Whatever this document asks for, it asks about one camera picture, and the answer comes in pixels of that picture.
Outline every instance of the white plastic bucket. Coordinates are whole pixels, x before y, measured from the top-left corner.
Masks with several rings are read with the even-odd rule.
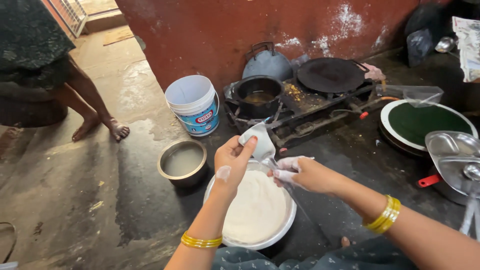
[[[172,112],[191,136],[205,136],[218,127],[218,94],[212,82],[201,75],[180,78],[165,91],[165,99]]]

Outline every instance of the metal grill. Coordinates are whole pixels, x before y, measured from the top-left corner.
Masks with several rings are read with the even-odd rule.
[[[80,2],[78,0],[48,0],[48,2],[60,15],[70,32],[75,37],[79,37],[88,18]]]

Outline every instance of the woman's left hand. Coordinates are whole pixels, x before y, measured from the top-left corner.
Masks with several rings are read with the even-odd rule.
[[[253,136],[243,147],[239,143],[239,138],[238,135],[234,136],[215,153],[215,184],[212,191],[228,194],[232,196],[231,199],[237,194],[237,187],[247,170],[248,160],[255,151],[258,141],[258,138]]]

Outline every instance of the oil in pot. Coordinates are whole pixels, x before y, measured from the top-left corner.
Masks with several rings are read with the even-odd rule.
[[[270,93],[267,93],[265,91],[256,91],[246,96],[243,100],[247,102],[258,103],[258,102],[271,101],[274,98],[275,96],[272,96]]]
[[[204,152],[199,147],[183,146],[173,151],[162,166],[163,171],[170,176],[184,176],[202,163]]]

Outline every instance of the newspaper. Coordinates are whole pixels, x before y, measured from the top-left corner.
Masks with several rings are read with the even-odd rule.
[[[452,18],[453,31],[458,37],[460,67],[465,74],[464,82],[480,78],[480,21]]]

